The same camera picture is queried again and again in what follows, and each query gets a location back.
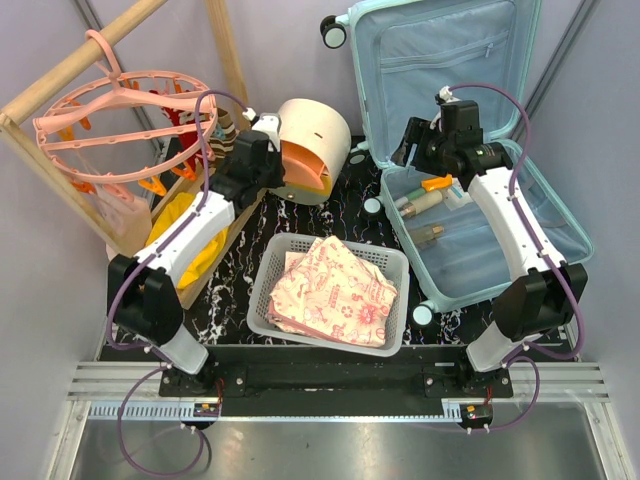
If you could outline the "pale green tube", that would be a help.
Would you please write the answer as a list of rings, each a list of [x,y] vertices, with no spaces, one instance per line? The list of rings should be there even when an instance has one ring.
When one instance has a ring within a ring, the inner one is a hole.
[[[394,201],[394,205],[396,208],[401,209],[404,205],[406,205],[409,202],[412,202],[413,200],[416,200],[417,198],[421,197],[425,193],[426,193],[425,189],[423,187],[419,187],[396,199]]]

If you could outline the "cream cosmetic bottle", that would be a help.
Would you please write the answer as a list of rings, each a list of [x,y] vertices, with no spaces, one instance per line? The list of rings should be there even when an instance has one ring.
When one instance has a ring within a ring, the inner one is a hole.
[[[421,214],[422,212],[433,208],[443,201],[443,194],[441,191],[428,192],[415,200],[407,203],[400,211],[400,215],[403,218],[411,218]]]

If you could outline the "pink toy washing machine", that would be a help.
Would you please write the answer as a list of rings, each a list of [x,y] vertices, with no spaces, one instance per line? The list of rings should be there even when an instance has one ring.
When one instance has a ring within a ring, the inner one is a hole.
[[[332,107],[303,98],[286,101],[278,114],[285,185],[270,192],[297,204],[324,203],[351,149],[346,120]]]

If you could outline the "white cosmetic box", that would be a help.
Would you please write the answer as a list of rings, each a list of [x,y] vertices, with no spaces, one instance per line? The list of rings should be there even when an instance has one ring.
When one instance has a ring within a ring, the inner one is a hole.
[[[472,202],[470,195],[463,190],[457,179],[453,181],[452,185],[444,193],[444,203],[450,211],[462,208]]]

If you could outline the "light blue ribbed suitcase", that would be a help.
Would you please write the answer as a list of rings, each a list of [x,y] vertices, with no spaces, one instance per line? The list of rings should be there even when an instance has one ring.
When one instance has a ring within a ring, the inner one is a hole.
[[[321,21],[351,48],[387,217],[432,312],[494,300],[521,331],[568,323],[593,246],[511,139],[536,1],[362,1]]]

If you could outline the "small clear glass bottle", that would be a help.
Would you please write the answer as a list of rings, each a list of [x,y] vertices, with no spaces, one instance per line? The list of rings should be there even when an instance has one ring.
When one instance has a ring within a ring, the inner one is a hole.
[[[409,237],[415,245],[435,242],[445,229],[442,225],[426,225],[409,231]]]

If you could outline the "white perforated plastic basket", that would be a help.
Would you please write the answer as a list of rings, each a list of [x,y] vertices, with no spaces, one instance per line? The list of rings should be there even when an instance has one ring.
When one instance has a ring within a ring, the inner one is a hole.
[[[399,250],[277,234],[262,257],[246,321],[258,335],[388,358],[403,342],[409,283]]]

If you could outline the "cream pink cartoon print cloth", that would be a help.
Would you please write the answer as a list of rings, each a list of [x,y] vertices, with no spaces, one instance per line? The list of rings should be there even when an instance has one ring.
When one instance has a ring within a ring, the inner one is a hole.
[[[380,348],[397,295],[378,266],[335,236],[317,238],[307,252],[285,254],[266,319],[287,333]]]

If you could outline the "orange capped tube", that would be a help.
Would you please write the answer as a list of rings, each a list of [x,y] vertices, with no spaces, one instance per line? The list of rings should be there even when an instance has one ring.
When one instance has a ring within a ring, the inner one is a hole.
[[[435,190],[448,189],[452,185],[453,177],[451,175],[446,175],[444,177],[436,176],[421,181],[421,187],[425,190],[426,193]]]

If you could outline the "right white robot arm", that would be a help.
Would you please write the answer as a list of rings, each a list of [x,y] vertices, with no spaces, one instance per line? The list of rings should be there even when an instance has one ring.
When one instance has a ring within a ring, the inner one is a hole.
[[[395,163],[406,161],[436,177],[452,176],[479,207],[506,259],[511,283],[493,303],[493,320],[465,350],[454,384],[476,396],[490,372],[516,351],[575,318],[588,276],[570,264],[544,233],[517,184],[514,163],[498,142],[488,143],[472,100],[441,104],[438,119],[408,120]]]

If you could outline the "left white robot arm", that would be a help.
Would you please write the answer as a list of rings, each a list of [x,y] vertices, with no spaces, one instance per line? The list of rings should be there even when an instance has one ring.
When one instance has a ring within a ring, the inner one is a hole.
[[[181,384],[196,396],[215,386],[208,351],[184,325],[177,284],[189,265],[222,230],[257,201],[264,189],[284,185],[279,134],[243,131],[192,204],[156,241],[133,257],[109,263],[107,321],[141,338],[182,370]]]

